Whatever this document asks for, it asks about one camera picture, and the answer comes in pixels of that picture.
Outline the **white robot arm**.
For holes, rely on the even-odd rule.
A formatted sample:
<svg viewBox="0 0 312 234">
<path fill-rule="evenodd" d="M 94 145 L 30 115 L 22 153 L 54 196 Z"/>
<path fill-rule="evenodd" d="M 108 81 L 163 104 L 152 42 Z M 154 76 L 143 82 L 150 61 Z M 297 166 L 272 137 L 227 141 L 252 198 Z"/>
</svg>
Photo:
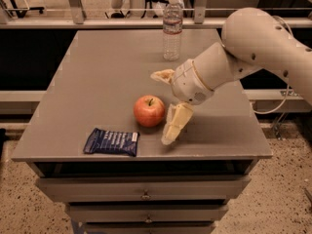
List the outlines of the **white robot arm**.
<svg viewBox="0 0 312 234">
<path fill-rule="evenodd" d="M 211 98 L 228 82 L 263 68 L 284 80 L 312 103 L 312 50 L 294 38 L 273 17 L 256 8 L 232 13 L 221 30 L 221 41 L 176 69 L 151 74 L 171 86 L 177 104 L 170 106 L 162 143 L 169 145 L 193 115 L 193 107 Z"/>
</svg>

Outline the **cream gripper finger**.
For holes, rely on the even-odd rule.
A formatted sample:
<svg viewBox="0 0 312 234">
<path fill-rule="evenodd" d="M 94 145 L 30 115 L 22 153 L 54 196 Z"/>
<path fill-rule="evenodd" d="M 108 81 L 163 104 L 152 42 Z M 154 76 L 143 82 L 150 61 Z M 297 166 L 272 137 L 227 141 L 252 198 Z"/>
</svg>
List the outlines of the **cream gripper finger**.
<svg viewBox="0 0 312 234">
<path fill-rule="evenodd" d="M 193 106 L 191 104 L 187 102 L 171 104 L 161 137 L 162 143 L 165 145 L 173 143 L 192 116 Z"/>
<path fill-rule="evenodd" d="M 172 78 L 174 74 L 175 71 L 173 69 L 164 69 L 153 72 L 150 77 L 157 82 L 163 82 L 170 85 L 172 83 Z"/>
</svg>

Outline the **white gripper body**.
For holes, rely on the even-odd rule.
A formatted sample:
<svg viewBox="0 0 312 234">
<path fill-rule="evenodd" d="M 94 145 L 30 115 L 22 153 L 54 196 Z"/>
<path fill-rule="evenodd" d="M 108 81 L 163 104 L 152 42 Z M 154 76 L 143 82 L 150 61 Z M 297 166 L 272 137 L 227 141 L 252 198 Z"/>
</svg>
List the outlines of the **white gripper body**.
<svg viewBox="0 0 312 234">
<path fill-rule="evenodd" d="M 214 94 L 201 80 L 193 59 L 188 59 L 175 70 L 171 87 L 178 100 L 192 105 L 199 105 Z"/>
</svg>

